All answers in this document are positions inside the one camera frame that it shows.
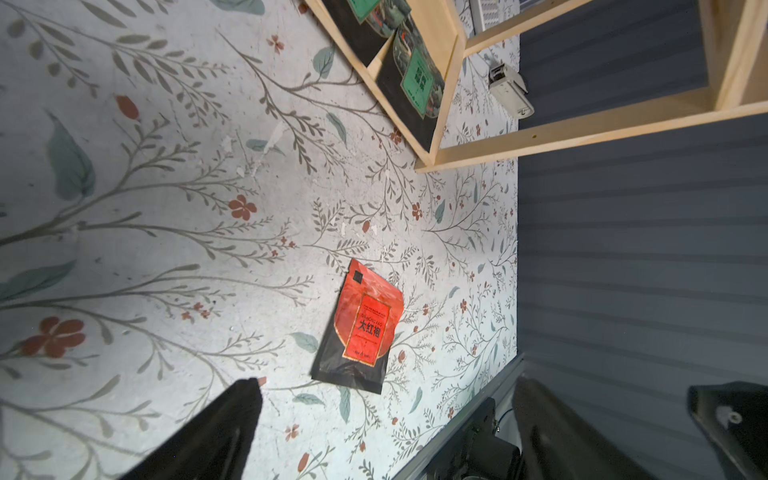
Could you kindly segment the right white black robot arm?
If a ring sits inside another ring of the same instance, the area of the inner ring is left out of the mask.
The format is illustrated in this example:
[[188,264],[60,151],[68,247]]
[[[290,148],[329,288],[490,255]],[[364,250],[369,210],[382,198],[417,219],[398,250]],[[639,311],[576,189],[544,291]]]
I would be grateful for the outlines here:
[[767,478],[767,387],[736,381],[691,386],[687,410],[727,479]]

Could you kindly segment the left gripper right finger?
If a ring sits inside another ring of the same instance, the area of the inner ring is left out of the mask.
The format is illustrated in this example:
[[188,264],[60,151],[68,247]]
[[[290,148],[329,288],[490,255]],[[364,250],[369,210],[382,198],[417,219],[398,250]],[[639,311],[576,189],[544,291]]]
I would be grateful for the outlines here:
[[651,479],[543,383],[523,376],[513,408],[528,479]]

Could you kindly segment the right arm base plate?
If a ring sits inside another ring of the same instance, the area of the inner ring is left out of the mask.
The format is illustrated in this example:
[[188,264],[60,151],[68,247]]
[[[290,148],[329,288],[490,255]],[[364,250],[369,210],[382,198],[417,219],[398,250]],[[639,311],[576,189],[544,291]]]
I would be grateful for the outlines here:
[[520,479],[518,446],[497,436],[496,402],[485,399],[430,460],[423,479]]

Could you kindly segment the red tea bag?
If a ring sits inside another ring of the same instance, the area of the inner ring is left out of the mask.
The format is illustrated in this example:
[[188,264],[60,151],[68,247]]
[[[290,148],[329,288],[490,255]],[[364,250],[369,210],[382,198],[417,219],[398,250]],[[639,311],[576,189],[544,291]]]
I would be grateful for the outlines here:
[[382,392],[388,355],[405,310],[403,293],[360,261],[350,261],[311,378]]

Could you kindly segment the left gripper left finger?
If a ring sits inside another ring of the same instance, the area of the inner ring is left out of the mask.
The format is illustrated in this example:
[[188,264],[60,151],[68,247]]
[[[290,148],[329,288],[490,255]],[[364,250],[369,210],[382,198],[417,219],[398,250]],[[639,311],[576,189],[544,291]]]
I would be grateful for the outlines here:
[[256,378],[234,382],[123,477],[240,479],[262,406]]

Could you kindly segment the green tea bag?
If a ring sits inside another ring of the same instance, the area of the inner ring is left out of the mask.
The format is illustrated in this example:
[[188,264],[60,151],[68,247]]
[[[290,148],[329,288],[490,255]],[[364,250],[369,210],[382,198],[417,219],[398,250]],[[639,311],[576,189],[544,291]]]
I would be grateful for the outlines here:
[[397,29],[377,85],[418,144],[430,151],[445,82],[418,32]]
[[405,0],[323,0],[357,59],[368,65],[410,16]]

